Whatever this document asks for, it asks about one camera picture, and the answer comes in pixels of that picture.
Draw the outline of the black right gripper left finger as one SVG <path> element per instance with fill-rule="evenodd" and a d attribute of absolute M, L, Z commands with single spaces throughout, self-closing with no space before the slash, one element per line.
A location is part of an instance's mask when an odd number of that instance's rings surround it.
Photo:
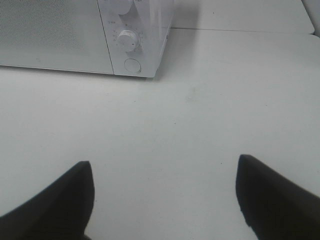
<path fill-rule="evenodd" d="M 2 240 L 88 240 L 95 203 L 89 161 L 80 161 L 40 193 L 0 217 Z"/>

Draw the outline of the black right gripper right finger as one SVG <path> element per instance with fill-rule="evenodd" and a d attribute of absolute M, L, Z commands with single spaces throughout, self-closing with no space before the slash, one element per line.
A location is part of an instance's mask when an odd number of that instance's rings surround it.
<path fill-rule="evenodd" d="M 239 157 L 236 197 L 259 240 L 320 238 L 320 198 L 252 155 Z"/>

